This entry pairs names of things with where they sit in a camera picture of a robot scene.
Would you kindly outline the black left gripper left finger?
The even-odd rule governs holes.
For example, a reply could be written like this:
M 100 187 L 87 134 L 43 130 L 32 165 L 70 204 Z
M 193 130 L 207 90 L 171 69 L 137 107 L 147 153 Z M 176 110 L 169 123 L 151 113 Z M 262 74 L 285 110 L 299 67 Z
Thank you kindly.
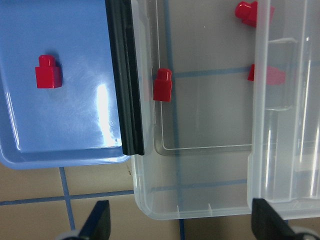
M 110 235 L 110 203 L 108 200 L 99 200 L 80 230 L 78 237 L 81 240 L 108 240 Z

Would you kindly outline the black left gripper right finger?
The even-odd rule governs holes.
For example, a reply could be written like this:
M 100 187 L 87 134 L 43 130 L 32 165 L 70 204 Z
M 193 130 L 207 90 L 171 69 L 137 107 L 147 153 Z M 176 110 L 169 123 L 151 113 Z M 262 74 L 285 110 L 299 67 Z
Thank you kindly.
M 299 240 L 280 215 L 263 198 L 252 200 L 251 230 L 257 240 Z

